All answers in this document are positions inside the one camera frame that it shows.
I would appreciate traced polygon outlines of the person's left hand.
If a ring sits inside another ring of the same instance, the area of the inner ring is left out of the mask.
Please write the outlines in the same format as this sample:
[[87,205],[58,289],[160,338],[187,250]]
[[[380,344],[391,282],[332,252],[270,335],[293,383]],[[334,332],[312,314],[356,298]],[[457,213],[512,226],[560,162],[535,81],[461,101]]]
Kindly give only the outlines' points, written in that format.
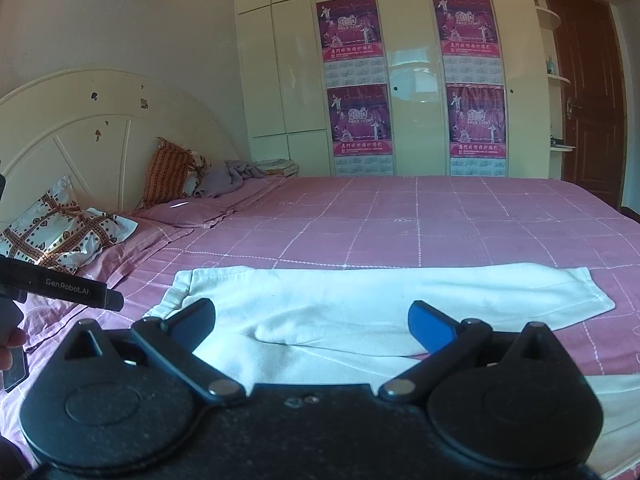
[[4,372],[5,370],[9,370],[12,367],[12,350],[23,347],[26,339],[27,335],[25,334],[24,330],[21,330],[20,328],[14,328],[6,344],[2,344],[2,346],[0,346],[0,370],[2,372]]

